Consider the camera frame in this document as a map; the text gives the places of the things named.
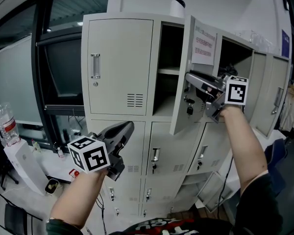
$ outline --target large plastic water bottle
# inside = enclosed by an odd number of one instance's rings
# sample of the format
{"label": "large plastic water bottle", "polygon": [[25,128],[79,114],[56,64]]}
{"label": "large plastic water bottle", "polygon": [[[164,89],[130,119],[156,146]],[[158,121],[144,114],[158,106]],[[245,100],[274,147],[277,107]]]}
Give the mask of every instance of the large plastic water bottle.
{"label": "large plastic water bottle", "polygon": [[8,102],[0,104],[0,131],[8,146],[20,141],[12,108]]}

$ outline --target wooden floor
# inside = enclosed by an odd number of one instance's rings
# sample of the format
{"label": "wooden floor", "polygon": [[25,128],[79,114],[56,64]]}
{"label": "wooden floor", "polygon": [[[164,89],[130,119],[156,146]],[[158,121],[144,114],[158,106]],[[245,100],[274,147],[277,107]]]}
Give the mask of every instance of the wooden floor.
{"label": "wooden floor", "polygon": [[[223,206],[219,208],[219,217],[221,220],[229,221]],[[217,219],[217,210],[209,213],[206,208],[197,209],[194,206],[189,211],[175,212],[168,214],[168,218],[188,219],[188,218],[213,218]]]}

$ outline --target forearm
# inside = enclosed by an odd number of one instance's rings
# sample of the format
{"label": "forearm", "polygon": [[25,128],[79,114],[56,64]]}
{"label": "forearm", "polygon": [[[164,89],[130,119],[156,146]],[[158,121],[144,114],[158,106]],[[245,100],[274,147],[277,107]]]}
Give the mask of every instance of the forearm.
{"label": "forearm", "polygon": [[266,157],[241,109],[229,106],[222,115],[243,191],[250,181],[267,170]]}
{"label": "forearm", "polygon": [[79,174],[54,204],[50,216],[83,228],[99,195],[104,176],[99,172]]}

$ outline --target trash bin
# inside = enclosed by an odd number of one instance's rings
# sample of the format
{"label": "trash bin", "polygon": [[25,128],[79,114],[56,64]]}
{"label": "trash bin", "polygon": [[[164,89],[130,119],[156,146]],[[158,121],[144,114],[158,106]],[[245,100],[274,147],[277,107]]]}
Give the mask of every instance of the trash bin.
{"label": "trash bin", "polygon": [[50,179],[45,191],[47,194],[59,198],[63,192],[63,186],[56,179]]}

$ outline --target white marker cube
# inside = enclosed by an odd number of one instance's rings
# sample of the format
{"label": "white marker cube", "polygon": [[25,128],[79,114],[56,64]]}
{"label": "white marker cube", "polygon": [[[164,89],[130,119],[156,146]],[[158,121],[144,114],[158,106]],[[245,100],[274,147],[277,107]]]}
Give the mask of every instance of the white marker cube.
{"label": "white marker cube", "polygon": [[82,136],[68,144],[74,164],[86,173],[110,165],[104,142]]}
{"label": "white marker cube", "polygon": [[230,76],[226,82],[225,103],[246,105],[248,79]]}

